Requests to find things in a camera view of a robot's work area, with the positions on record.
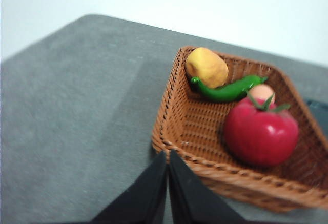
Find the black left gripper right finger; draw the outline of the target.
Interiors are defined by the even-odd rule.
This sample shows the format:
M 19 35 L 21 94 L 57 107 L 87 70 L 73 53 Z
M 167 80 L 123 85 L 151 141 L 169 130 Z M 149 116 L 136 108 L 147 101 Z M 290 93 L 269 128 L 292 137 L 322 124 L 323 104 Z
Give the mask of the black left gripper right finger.
M 170 152 L 169 188 L 174 223 L 245 223 L 174 150 Z

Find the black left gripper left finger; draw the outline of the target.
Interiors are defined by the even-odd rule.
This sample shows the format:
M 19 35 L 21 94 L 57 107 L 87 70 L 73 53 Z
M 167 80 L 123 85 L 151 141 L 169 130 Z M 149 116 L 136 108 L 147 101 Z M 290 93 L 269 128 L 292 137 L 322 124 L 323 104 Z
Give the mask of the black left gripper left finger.
M 92 223 L 162 223 L 167 192 L 167 163 L 160 152 L 139 177 Z

